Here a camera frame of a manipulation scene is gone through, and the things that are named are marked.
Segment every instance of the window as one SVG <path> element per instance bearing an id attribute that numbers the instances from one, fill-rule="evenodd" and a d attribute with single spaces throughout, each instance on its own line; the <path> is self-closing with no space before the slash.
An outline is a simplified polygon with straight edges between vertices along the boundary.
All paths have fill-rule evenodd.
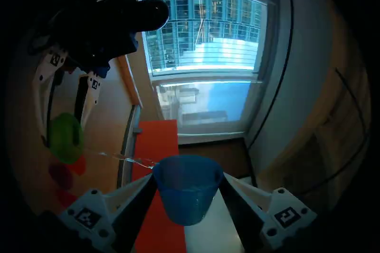
<path id="1" fill-rule="evenodd" d="M 163 0 L 161 29 L 143 33 L 164 119 L 179 133 L 239 132 L 252 113 L 266 33 L 266 5 L 255 0 Z"/>
<path id="2" fill-rule="evenodd" d="M 254 0 L 163 0 L 170 16 L 148 33 L 152 76 L 236 70 L 256 73 L 261 9 Z"/>

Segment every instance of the wall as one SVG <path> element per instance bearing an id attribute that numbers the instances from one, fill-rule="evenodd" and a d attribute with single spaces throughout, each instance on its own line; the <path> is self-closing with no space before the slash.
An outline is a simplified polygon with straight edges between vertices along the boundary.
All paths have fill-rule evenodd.
<path id="1" fill-rule="evenodd" d="M 250 144 L 266 115 L 283 70 L 290 29 L 290 0 L 280 1 L 279 34 L 273 70 L 260 110 L 247 134 Z M 268 119 L 249 151 L 255 173 L 292 156 L 322 123 L 341 85 L 333 66 L 344 71 L 345 29 L 331 0 L 294 0 L 293 41 L 288 66 Z M 328 90 L 327 82 L 334 88 Z"/>
<path id="2" fill-rule="evenodd" d="M 31 85 L 40 56 L 26 54 L 30 36 L 25 36 L 18 46 L 6 77 L 6 147 L 14 176 L 31 209 L 36 214 L 45 209 L 59 213 L 63 207 L 55 196 L 58 186 L 48 173 L 49 165 L 58 160 L 43 146 L 34 113 Z M 120 153 L 132 106 L 114 62 L 111 61 L 110 65 L 99 103 L 86 124 L 85 148 Z M 79 70 L 71 75 L 65 74 L 62 85 L 56 88 L 52 119 L 61 112 L 74 112 L 78 80 L 82 74 Z M 74 187 L 70 192 L 79 196 L 90 187 L 103 193 L 115 190 L 119 160 L 87 151 L 85 157 L 86 172 L 82 176 L 73 175 Z"/>

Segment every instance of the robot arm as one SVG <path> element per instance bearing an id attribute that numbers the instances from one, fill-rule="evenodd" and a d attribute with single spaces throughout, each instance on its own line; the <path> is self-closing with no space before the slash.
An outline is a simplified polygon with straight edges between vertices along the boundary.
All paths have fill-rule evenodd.
<path id="1" fill-rule="evenodd" d="M 317 216 L 284 188 L 267 193 L 224 176 L 219 189 L 246 252 L 278 249 Z M 100 252 L 129 252 L 156 189 L 152 174 L 107 195 L 91 189 L 59 219 Z"/>
<path id="2" fill-rule="evenodd" d="M 47 147 L 49 147 L 49 121 L 54 90 L 62 81 L 64 71 L 61 68 L 67 57 L 68 52 L 65 49 L 58 46 L 51 47 L 43 56 L 33 78 L 32 88 L 38 131 Z M 82 129 L 85 128 L 92 108 L 98 103 L 102 84 L 103 78 L 94 71 L 90 71 L 79 80 L 74 114 Z"/>

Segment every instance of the black cable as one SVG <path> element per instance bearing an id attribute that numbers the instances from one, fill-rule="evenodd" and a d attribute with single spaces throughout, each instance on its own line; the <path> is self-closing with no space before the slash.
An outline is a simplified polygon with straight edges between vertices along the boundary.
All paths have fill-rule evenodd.
<path id="1" fill-rule="evenodd" d="M 350 93 L 350 96 L 351 96 L 351 98 L 353 100 L 353 103 L 355 104 L 356 110 L 358 111 L 359 119 L 360 119 L 360 122 L 361 122 L 361 127 L 363 128 L 363 137 L 365 138 L 366 133 L 367 133 L 367 127 L 365 125 L 365 121 L 364 121 L 364 117 L 363 117 L 363 112 L 360 109 L 358 100 L 356 99 L 355 95 L 352 92 L 352 89 L 348 85 L 346 79 L 343 77 L 343 75 L 341 74 L 341 72 L 337 68 L 335 68 L 335 72 L 338 74 L 340 80 L 342 81 L 343 85 L 346 87 L 348 93 Z"/>
<path id="2" fill-rule="evenodd" d="M 358 103 L 358 100 L 356 99 L 354 93 L 352 92 L 352 89 L 350 88 L 350 86 L 347 84 L 347 81 L 346 79 L 343 77 L 343 75 L 339 72 L 339 70 L 337 68 L 335 68 L 335 72 L 338 74 L 340 80 L 342 81 L 343 85 L 346 87 L 348 93 L 350 94 L 354 104 L 355 104 L 355 107 L 359 113 L 359 119 L 361 121 L 361 125 L 363 127 L 363 140 L 361 142 L 361 144 L 359 145 L 358 149 L 355 151 L 355 153 L 350 157 L 350 159 L 348 159 L 348 161 L 338 170 L 336 171 L 334 174 L 332 174 L 331 176 L 327 177 L 326 179 L 322 180 L 321 182 L 315 184 L 314 186 L 312 186 L 311 188 L 309 188 L 308 190 L 305 190 L 301 193 L 298 193 L 298 194 L 295 194 L 296 196 L 305 196 L 307 194 L 309 194 L 310 192 L 313 192 L 314 190 L 324 186 L 325 184 L 327 184 L 328 182 L 330 182 L 331 180 L 333 180 L 334 178 L 336 178 L 339 174 L 341 174 L 344 170 L 346 170 L 346 168 L 348 166 L 351 165 L 351 163 L 353 163 L 356 159 L 356 157 L 360 154 L 361 150 L 364 148 L 366 142 L 367 142 L 367 139 L 369 138 L 370 136 L 370 131 L 366 129 L 366 126 L 365 126 L 365 121 L 364 121 L 364 117 L 363 117 L 363 112 L 359 106 L 359 103 Z"/>
<path id="3" fill-rule="evenodd" d="M 284 67 L 282 69 L 281 77 L 280 77 L 280 80 L 278 82 L 278 85 L 277 85 L 277 88 L 276 88 L 276 91 L 275 91 L 275 95 L 273 96 L 272 102 L 270 103 L 268 111 L 266 112 L 266 115 L 265 115 L 263 121 L 261 122 L 261 125 L 260 125 L 258 131 L 255 134 L 255 137 L 253 138 L 252 142 L 248 146 L 248 150 L 255 143 L 255 141 L 257 140 L 257 138 L 258 138 L 261 130 L 263 129 L 264 124 L 265 124 L 266 120 L 268 119 L 268 116 L 269 116 L 269 114 L 270 114 L 270 112 L 271 112 L 271 110 L 273 108 L 273 105 L 275 104 L 275 100 L 276 100 L 277 95 L 278 95 L 278 93 L 280 91 L 281 84 L 282 84 L 282 81 L 284 79 L 286 68 L 287 68 L 288 62 L 289 62 L 290 49 L 292 47 L 292 41 L 293 41 L 293 28 L 294 28 L 294 3 L 293 3 L 293 0 L 290 0 L 290 32 L 289 32 L 288 50 L 286 52 Z"/>

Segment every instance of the red object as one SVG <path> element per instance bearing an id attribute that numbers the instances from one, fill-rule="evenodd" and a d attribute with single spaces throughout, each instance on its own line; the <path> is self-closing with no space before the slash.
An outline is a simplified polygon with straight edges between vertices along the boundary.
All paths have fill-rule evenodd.
<path id="1" fill-rule="evenodd" d="M 73 187 L 73 174 L 66 168 L 63 163 L 55 163 L 49 166 L 51 178 L 64 190 Z"/>
<path id="2" fill-rule="evenodd" d="M 58 198 L 58 201 L 64 208 L 68 208 L 69 206 L 71 206 L 72 203 L 74 203 L 78 199 L 77 196 L 74 196 L 63 189 L 57 189 L 56 196 Z"/>
<path id="3" fill-rule="evenodd" d="M 142 133 L 137 135 L 134 156 L 154 162 L 178 155 L 177 121 L 140 122 Z M 132 180 L 151 173 L 148 168 L 133 165 Z M 172 222 L 166 215 L 160 194 L 156 191 L 146 213 L 140 233 L 136 238 L 137 253 L 175 252 L 185 253 L 184 227 Z"/>
<path id="4" fill-rule="evenodd" d="M 86 172 L 86 159 L 83 156 L 83 154 L 79 157 L 79 159 L 73 163 L 73 164 L 65 164 L 66 167 L 76 173 L 77 175 L 81 176 Z"/>

